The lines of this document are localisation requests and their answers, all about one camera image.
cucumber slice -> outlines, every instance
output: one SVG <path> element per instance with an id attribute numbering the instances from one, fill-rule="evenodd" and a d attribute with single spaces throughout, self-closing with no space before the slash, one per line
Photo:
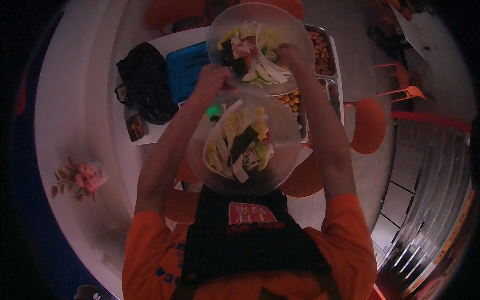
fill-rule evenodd
<path id="1" fill-rule="evenodd" d="M 265 71 L 261 64 L 257 64 L 255 68 L 257 70 L 258 77 L 260 77 L 263 81 L 272 81 L 272 78 L 270 75 L 268 75 L 267 71 Z"/>
<path id="2" fill-rule="evenodd" d="M 254 70 L 254 68 L 250 68 L 248 73 L 242 78 L 243 82 L 251 82 L 257 79 L 257 72 Z"/>

orange chair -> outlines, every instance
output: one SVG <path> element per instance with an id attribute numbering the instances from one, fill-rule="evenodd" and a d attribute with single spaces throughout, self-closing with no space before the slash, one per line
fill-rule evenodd
<path id="1" fill-rule="evenodd" d="M 401 101 L 401 100 L 405 100 L 405 99 L 410 99 L 410 98 L 413 98 L 413 97 L 421 97 L 423 99 L 425 99 L 425 96 L 423 95 L 423 93 L 420 91 L 419 87 L 422 86 L 422 80 L 421 80 L 421 77 L 418 73 L 416 72 L 413 72 L 412 75 L 413 75 L 413 78 L 414 78 L 414 81 L 415 81 L 415 84 L 418 84 L 419 87 L 416 87 L 416 86 L 410 86 L 410 72 L 399 62 L 394 62 L 394 63 L 386 63 L 386 64 L 382 64 L 382 65 L 376 65 L 375 68 L 379 68 L 379 67 L 387 67 L 387 66 L 395 66 L 395 73 L 393 74 L 390 74 L 390 76 L 396 76 L 397 77 L 397 80 L 398 80 L 398 90 L 395 90 L 395 91 L 391 91 L 391 92 L 388 92 L 388 93 L 377 93 L 377 97 L 380 97 L 380 96 L 383 96 L 383 95 L 388 95 L 388 94 L 393 94 L 393 93 L 397 93 L 397 92 L 405 92 L 407 94 L 407 97 L 405 98 L 401 98 L 401 99 L 395 99 L 395 100 L 392 100 L 392 102 L 397 102 L 397 101 Z"/>
<path id="2" fill-rule="evenodd" d="M 395 73 L 390 76 L 396 76 L 398 80 L 398 88 L 404 89 L 410 86 L 410 72 L 399 62 L 386 63 L 382 65 L 375 65 L 375 68 L 395 66 Z"/>
<path id="3" fill-rule="evenodd" d="M 351 106 L 355 108 L 355 131 L 350 147 L 360 154 L 372 154 L 385 137 L 384 111 L 377 101 L 368 98 L 346 103 L 344 109 Z"/>
<path id="4" fill-rule="evenodd" d="M 209 26 L 225 9 L 239 3 L 261 2 L 275 5 L 301 20 L 304 15 L 300 0 L 155 0 L 145 12 L 145 23 L 163 33 L 173 23 L 183 23 L 182 30 Z"/>
<path id="5" fill-rule="evenodd" d="M 305 10 L 300 0 L 240 0 L 240 3 L 260 2 L 271 4 L 288 12 L 298 20 L 302 20 Z"/>
<path id="6" fill-rule="evenodd" d="M 186 156 L 183 156 L 173 186 L 179 181 L 189 183 L 201 182 L 193 173 L 192 167 Z M 197 211 L 198 197 L 200 196 L 200 193 L 180 191 L 173 188 L 173 186 L 167 192 L 165 198 L 165 216 L 180 224 L 193 224 L 195 221 L 195 212 Z"/>
<path id="7" fill-rule="evenodd" d="M 393 94 L 393 93 L 397 93 L 397 92 L 405 92 L 405 94 L 407 94 L 407 96 L 405 98 L 392 100 L 391 102 L 397 102 L 397 101 L 401 101 L 401 100 L 405 100 L 405 99 L 410 99 L 410 98 L 413 98 L 413 97 L 420 97 L 422 99 L 425 99 L 425 96 L 423 95 L 421 90 L 419 88 L 417 88 L 416 86 L 409 86 L 409 87 L 407 87 L 405 89 L 402 89 L 402 90 L 391 91 L 391 92 L 383 93 L 383 94 L 377 94 L 377 96 L 380 97 L 380 96 L 383 96 L 383 95 Z"/>
<path id="8" fill-rule="evenodd" d="M 402 8 L 400 2 L 398 0 L 367 0 L 363 1 L 363 6 L 371 6 L 371 5 L 392 5 L 398 11 Z"/>
<path id="9" fill-rule="evenodd" d="M 165 199 L 165 216 L 180 224 L 193 224 L 199 196 L 199 192 L 170 188 Z"/>
<path id="10" fill-rule="evenodd" d="M 310 144 L 302 144 L 302 147 L 310 148 Z M 303 198 L 311 196 L 324 188 L 322 175 L 315 159 L 315 150 L 300 165 L 298 165 L 280 185 L 280 190 L 287 196 Z"/>

clear plastic bowl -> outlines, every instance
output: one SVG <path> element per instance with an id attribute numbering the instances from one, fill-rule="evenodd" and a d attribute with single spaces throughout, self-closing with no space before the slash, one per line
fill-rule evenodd
<path id="1" fill-rule="evenodd" d="M 260 196 L 280 186 L 292 173 L 300 153 L 300 131 L 290 109 L 265 93 L 246 89 L 224 92 L 215 98 L 214 105 L 225 103 L 228 108 L 238 99 L 243 102 L 240 107 L 248 108 L 251 114 L 257 107 L 263 107 L 268 115 L 266 123 L 271 127 L 269 135 L 275 153 L 266 168 L 253 174 L 248 172 L 250 178 L 243 184 L 210 171 L 203 160 L 205 141 L 212 129 L 206 115 L 187 146 L 187 157 L 195 175 L 215 192 L 226 196 Z"/>
<path id="2" fill-rule="evenodd" d="M 245 21 L 256 21 L 265 29 L 275 29 L 279 35 L 280 42 L 297 45 L 305 62 L 314 70 L 315 54 L 313 43 L 303 23 L 276 6 L 256 2 L 233 6 L 221 13 L 213 21 L 207 37 L 208 55 L 213 63 L 222 63 L 222 52 L 217 48 L 220 39 L 231 31 L 233 27 L 239 26 Z M 244 88 L 260 90 L 274 96 L 291 93 L 298 87 L 292 75 L 289 76 L 288 81 L 284 84 L 262 84 L 262 87 L 243 83 L 241 78 L 235 78 L 234 80 L 235 84 Z"/>

person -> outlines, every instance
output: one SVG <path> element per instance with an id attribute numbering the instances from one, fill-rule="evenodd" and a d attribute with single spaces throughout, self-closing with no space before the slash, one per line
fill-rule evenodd
<path id="1" fill-rule="evenodd" d="M 126 241 L 124 299 L 368 298 L 377 266 L 345 131 L 298 48 L 282 45 L 277 54 L 295 76 L 306 107 L 324 180 L 322 231 L 301 229 L 279 189 L 226 198 L 205 186 L 195 222 L 178 224 L 173 232 L 167 227 L 165 193 L 203 113 L 231 76 L 227 67 L 207 65 L 140 172 Z M 240 217 L 255 213 L 263 221 Z"/>

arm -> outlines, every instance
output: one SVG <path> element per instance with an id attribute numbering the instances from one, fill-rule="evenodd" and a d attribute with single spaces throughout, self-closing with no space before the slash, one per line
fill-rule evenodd
<path id="1" fill-rule="evenodd" d="M 231 77 L 227 67 L 211 64 L 202 69 L 195 91 L 170 121 L 140 171 L 134 214 L 155 210 L 163 215 L 165 195 L 177 175 L 187 144 L 227 77 Z"/>
<path id="2" fill-rule="evenodd" d="M 297 80 L 308 116 L 315 157 L 324 180 L 327 202 L 337 195 L 356 194 L 347 135 L 315 74 L 294 45 L 277 52 Z"/>

